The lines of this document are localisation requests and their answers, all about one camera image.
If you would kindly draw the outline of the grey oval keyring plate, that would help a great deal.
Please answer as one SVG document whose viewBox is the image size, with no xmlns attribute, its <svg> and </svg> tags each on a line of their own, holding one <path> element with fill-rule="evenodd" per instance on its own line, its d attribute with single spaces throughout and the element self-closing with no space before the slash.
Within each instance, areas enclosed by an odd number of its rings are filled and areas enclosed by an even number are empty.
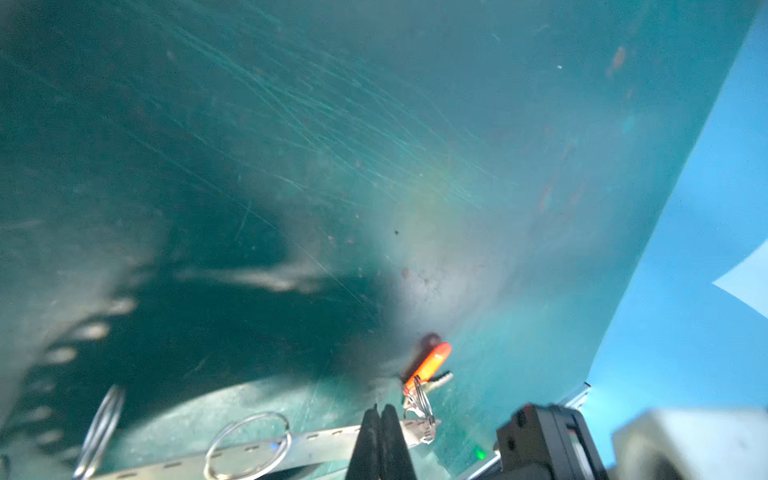
<svg viewBox="0 0 768 480">
<path fill-rule="evenodd" d="M 417 397 L 422 398 L 417 399 L 416 404 L 408 395 L 403 404 L 406 413 L 400 420 L 400 430 L 408 449 L 431 443 L 440 423 L 426 394 L 422 393 L 418 393 Z M 409 418 L 409 411 L 413 411 L 417 418 Z M 96 475 L 119 416 L 117 413 L 109 415 L 108 422 L 94 420 L 94 428 L 86 435 L 72 479 L 259 479 L 281 468 L 349 459 L 362 429 L 361 425 L 352 425 L 294 434 L 287 417 L 265 411 L 222 428 L 203 453 Z M 280 423 L 282 433 L 277 437 L 221 447 L 220 444 L 241 427 L 265 419 Z M 217 469 L 217 459 L 223 459 L 223 470 Z"/>
</svg>

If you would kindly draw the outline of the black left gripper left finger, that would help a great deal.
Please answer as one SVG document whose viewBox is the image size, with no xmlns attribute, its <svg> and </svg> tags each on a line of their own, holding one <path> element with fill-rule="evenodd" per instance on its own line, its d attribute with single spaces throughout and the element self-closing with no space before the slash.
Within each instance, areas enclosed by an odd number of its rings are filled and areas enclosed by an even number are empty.
<svg viewBox="0 0 768 480">
<path fill-rule="evenodd" d="M 380 478 L 380 421 L 376 405 L 365 412 L 348 465 L 346 480 L 378 480 Z"/>
</svg>

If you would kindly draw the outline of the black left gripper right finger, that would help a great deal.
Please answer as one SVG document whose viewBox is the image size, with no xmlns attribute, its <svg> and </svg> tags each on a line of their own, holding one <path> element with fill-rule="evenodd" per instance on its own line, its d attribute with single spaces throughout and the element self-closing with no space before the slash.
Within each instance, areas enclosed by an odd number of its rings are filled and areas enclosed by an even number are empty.
<svg viewBox="0 0 768 480">
<path fill-rule="evenodd" d="M 379 477 L 382 480 L 416 480 L 395 407 L 387 404 L 380 416 Z"/>
</svg>

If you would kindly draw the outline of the red key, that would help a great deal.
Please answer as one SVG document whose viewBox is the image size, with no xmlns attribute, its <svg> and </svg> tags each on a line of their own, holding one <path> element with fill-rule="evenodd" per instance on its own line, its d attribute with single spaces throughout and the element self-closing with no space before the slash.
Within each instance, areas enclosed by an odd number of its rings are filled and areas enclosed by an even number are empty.
<svg viewBox="0 0 768 480">
<path fill-rule="evenodd" d="M 439 374 L 440 368 L 452 353 L 452 345 L 439 337 L 431 338 L 424 354 L 407 371 L 402 383 L 402 425 L 412 437 L 409 445 L 430 444 L 435 440 L 439 421 L 429 400 L 429 394 L 442 388 L 453 379 L 451 372 Z"/>
</svg>

